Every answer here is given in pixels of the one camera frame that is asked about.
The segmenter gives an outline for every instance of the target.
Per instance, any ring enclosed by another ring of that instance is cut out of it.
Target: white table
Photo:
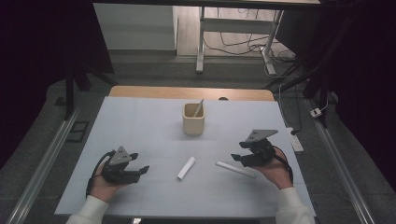
[[[124,146],[139,153],[127,170],[150,168],[137,184],[120,190],[106,213],[122,217],[261,218],[276,213],[277,188],[263,175],[253,179],[215,165],[223,161],[243,168],[231,153],[248,154],[238,143],[252,129],[275,129],[273,145],[282,148],[294,172],[294,186],[310,202],[276,102],[205,100],[205,130],[200,136],[182,131],[182,106],[192,99],[107,97],[92,127],[78,164],[55,214],[70,215],[84,204],[92,169],[111,149]],[[182,181],[177,174],[195,157]]]

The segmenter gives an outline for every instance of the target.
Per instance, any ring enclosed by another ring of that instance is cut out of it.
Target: white tube
[[[195,164],[195,158],[194,157],[190,157],[190,159],[183,166],[183,169],[181,169],[180,173],[178,173],[177,178],[179,178],[180,180],[183,179],[184,175],[190,170],[190,168],[194,164]]]
[[[231,166],[231,165],[226,164],[226,163],[221,162],[221,161],[216,162],[216,165],[219,166],[219,167],[225,168],[227,170],[231,170],[231,171],[237,172],[238,174],[241,174],[241,175],[247,175],[247,176],[249,176],[251,178],[256,178],[256,175],[253,172],[239,169],[237,167]]]

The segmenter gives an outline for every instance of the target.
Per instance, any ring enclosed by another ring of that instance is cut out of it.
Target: wooden board
[[[274,101],[274,95],[266,90],[181,87],[115,86],[111,89],[109,96],[206,100],[218,100],[220,97],[226,97],[236,101]]]

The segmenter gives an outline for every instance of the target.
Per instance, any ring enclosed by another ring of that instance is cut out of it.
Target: table leg
[[[265,48],[262,49],[262,57],[264,58],[265,66],[267,67],[269,75],[275,75],[276,74],[274,66],[273,66],[273,64],[271,62],[271,58],[270,58],[269,52],[270,52],[270,49],[271,49],[271,45],[272,45],[272,43],[274,41],[274,37],[275,37],[275,34],[276,34],[277,26],[279,25],[279,21],[280,21],[280,17],[282,16],[282,13],[283,13],[282,10],[279,10],[276,13],[276,16],[275,16],[275,19],[274,19],[274,23],[273,23],[273,25],[271,27],[270,35],[268,36],[268,41],[265,44]]]
[[[199,28],[199,44],[197,53],[196,73],[204,72],[204,28],[205,28],[205,7],[200,7],[200,28]]]

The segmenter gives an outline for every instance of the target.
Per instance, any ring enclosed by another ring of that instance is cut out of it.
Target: pencil holder
[[[186,134],[199,135],[204,132],[205,106],[202,105],[197,115],[194,113],[199,104],[184,104],[183,106],[183,131]]]

